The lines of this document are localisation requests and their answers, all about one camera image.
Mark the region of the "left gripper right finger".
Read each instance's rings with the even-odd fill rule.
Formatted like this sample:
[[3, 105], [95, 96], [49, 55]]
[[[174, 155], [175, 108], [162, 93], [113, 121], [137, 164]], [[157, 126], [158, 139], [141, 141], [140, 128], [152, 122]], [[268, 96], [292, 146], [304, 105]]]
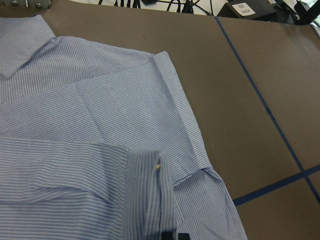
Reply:
[[178, 240], [190, 240], [190, 234], [185, 232], [179, 232]]

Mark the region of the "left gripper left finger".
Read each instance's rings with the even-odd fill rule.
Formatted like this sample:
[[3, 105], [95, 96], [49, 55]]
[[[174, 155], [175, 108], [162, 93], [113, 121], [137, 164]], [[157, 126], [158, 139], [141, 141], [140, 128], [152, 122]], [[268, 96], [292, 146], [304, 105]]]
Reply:
[[165, 231], [161, 233], [161, 240], [175, 240], [175, 233], [172, 231]]

